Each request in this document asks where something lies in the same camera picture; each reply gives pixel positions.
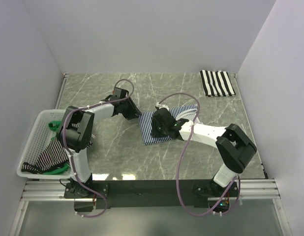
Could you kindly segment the blue white striped tank top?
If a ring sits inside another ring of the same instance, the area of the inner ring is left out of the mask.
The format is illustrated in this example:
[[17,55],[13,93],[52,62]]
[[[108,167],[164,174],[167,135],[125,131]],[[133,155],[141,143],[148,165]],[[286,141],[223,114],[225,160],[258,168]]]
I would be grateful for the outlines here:
[[[175,119],[185,118],[188,120],[193,120],[197,112],[197,105],[186,105],[170,108],[169,112]],[[143,143],[146,146],[173,140],[170,136],[152,136],[152,116],[154,113],[155,111],[145,112],[138,117]]]

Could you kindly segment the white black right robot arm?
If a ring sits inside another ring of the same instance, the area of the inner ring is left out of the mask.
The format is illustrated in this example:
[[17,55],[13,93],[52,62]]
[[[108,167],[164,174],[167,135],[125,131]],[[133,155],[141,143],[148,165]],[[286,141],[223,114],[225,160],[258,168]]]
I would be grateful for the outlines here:
[[211,192],[216,196],[222,196],[228,190],[228,184],[245,170],[257,152],[256,145],[236,124],[217,127],[186,118],[175,119],[165,108],[158,109],[152,115],[152,136],[168,136],[216,148],[223,160],[210,185]]

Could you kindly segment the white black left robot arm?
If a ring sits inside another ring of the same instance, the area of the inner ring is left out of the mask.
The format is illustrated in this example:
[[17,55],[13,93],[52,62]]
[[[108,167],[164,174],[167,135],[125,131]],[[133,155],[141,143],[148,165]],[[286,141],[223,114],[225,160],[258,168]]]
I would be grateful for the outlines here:
[[114,87],[113,93],[97,104],[81,108],[69,106],[65,109],[57,129],[57,139],[68,155],[72,185],[76,185],[76,193],[83,198],[90,196],[93,191],[87,159],[87,146],[91,141],[93,125],[99,120],[119,114],[126,120],[141,115],[131,94],[126,89]]

